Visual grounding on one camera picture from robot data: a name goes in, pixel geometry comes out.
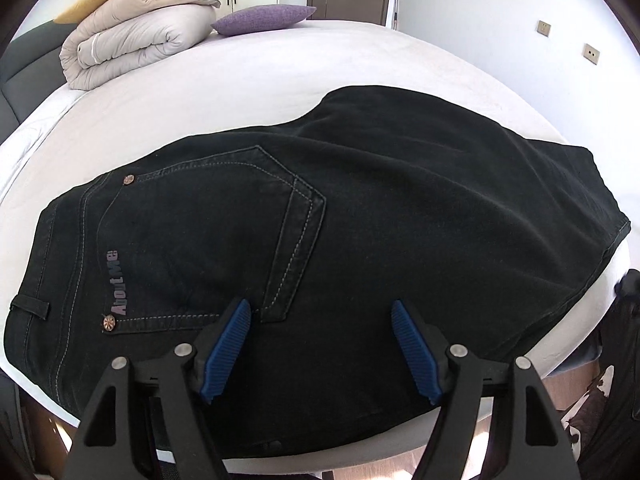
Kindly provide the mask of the wall socket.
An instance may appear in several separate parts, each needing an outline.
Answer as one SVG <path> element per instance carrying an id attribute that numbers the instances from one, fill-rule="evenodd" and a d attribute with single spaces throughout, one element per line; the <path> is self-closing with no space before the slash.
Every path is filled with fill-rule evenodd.
<path id="1" fill-rule="evenodd" d="M 544 21 L 539 21 L 537 24 L 537 32 L 538 34 L 541 34 L 542 36 L 548 37 L 550 34 L 550 28 L 551 25 L 544 22 Z"/>
<path id="2" fill-rule="evenodd" d="M 582 49 L 582 56 L 593 65 L 597 65 L 600 58 L 600 51 L 590 46 L 590 44 L 585 44 Z"/>

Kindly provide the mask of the upper wall socket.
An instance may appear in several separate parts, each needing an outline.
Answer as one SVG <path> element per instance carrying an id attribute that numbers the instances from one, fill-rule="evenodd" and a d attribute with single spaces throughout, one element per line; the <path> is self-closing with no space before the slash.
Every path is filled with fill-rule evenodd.
<path id="1" fill-rule="evenodd" d="M 544 22 L 544 21 L 539 21 L 537 24 L 537 32 L 538 34 L 541 34 L 542 36 L 548 37 L 550 34 L 550 28 L 551 25 Z"/>

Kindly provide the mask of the lower wall socket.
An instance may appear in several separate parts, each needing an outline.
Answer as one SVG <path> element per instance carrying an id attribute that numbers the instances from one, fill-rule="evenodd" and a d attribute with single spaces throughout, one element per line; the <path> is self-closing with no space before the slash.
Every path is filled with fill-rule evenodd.
<path id="1" fill-rule="evenodd" d="M 600 58 L 600 51 L 590 46 L 590 44 L 585 44 L 582 49 L 582 56 L 593 65 L 597 65 Z"/>

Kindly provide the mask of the black denim pants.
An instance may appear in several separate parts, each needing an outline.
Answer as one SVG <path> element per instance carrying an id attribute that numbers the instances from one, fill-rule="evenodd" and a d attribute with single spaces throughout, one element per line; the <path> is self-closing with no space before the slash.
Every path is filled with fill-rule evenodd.
<path id="1" fill-rule="evenodd" d="M 336 448 L 430 409 L 392 305 L 481 358 L 527 352 L 630 230 L 590 151 L 434 96 L 327 94 L 292 122 L 168 144 L 40 214 L 9 362 L 80 415 L 116 356 L 252 319 L 201 416 L 225 458 Z"/>

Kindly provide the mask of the dark grey headboard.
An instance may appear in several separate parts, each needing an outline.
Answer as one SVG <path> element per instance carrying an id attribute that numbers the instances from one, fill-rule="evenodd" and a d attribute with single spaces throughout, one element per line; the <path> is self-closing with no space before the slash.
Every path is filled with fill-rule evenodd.
<path id="1" fill-rule="evenodd" d="M 12 40 L 1 57 L 0 141 L 4 142 L 57 88 L 66 83 L 62 44 L 74 25 L 50 21 Z"/>

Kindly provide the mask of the purple pillow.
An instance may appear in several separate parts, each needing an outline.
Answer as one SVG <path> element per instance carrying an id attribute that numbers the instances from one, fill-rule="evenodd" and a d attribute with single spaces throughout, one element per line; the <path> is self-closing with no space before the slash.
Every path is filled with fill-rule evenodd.
<path id="1" fill-rule="evenodd" d="M 265 4 L 235 11 L 213 24 L 213 30 L 221 36 L 232 37 L 253 32 L 270 32 L 289 28 L 305 21 L 317 11 L 315 6 L 296 4 Z"/>

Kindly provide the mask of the folded beige duvet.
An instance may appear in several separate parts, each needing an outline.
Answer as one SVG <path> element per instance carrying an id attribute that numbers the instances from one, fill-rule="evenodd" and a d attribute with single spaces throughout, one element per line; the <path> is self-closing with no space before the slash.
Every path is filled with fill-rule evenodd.
<path id="1" fill-rule="evenodd" d="M 213 31 L 217 9 L 203 0 L 107 0 L 62 44 L 63 75 L 74 90 L 107 81 L 194 47 Z"/>

